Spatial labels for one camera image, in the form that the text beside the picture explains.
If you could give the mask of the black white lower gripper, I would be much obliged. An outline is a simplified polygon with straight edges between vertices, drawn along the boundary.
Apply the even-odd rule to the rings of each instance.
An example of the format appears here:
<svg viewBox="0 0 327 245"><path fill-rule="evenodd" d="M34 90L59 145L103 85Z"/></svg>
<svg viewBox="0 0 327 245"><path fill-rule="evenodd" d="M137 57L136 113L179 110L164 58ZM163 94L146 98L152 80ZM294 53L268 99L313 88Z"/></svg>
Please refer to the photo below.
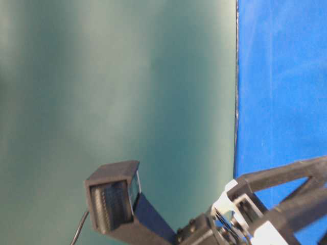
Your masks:
<svg viewBox="0 0 327 245"><path fill-rule="evenodd" d="M268 209L256 192L306 177ZM326 156L233 179L207 213L177 231L176 244L299 244L294 233L326 216Z"/></svg>

